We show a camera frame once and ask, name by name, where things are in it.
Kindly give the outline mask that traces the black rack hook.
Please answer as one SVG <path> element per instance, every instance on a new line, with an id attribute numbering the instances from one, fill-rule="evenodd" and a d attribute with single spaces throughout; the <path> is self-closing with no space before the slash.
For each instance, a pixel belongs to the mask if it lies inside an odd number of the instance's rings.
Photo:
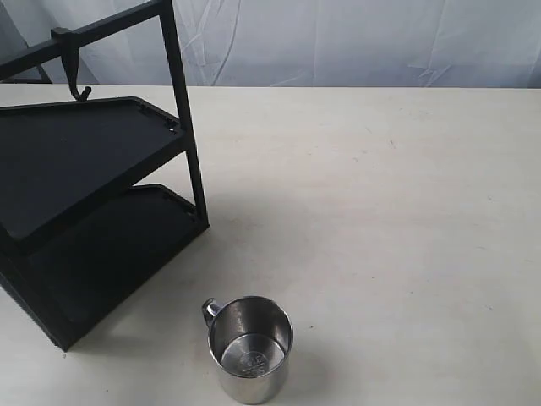
<path id="1" fill-rule="evenodd" d="M 72 97 L 77 102 L 86 102 L 91 88 L 86 86 L 82 91 L 79 91 L 77 87 L 80 62 L 77 35 L 66 28 L 55 27 L 51 29 L 51 38 L 58 43 L 60 48 L 60 58 Z"/>

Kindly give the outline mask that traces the stainless steel mug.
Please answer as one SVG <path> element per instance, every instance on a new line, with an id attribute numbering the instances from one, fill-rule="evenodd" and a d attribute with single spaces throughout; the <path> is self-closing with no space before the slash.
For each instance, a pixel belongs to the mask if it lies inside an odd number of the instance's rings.
<path id="1" fill-rule="evenodd" d="M 209 298 L 201 310 L 223 391 L 247 405 L 273 399 L 287 379 L 293 345 L 287 313 L 261 296 L 244 296 L 224 305 Z"/>

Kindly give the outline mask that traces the white backdrop cloth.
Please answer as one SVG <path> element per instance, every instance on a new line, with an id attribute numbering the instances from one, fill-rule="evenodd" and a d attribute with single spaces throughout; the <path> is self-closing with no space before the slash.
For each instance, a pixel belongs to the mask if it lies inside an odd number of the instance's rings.
<path id="1" fill-rule="evenodd" d="M 1 59 L 143 1 L 1 1 Z M 172 1 L 188 85 L 540 88 L 540 1 Z M 79 82 L 170 85 L 158 18 Z"/>

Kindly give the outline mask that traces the black two-tier rack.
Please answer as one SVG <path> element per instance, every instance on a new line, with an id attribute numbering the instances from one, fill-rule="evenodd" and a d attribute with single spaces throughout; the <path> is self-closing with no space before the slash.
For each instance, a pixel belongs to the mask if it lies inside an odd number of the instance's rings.
<path id="1" fill-rule="evenodd" d="M 209 226 L 172 3 L 72 30 L 79 50 L 158 18 L 177 113 L 137 96 L 1 110 L 1 285 L 68 351 Z M 60 59 L 51 37 L 10 78 Z"/>

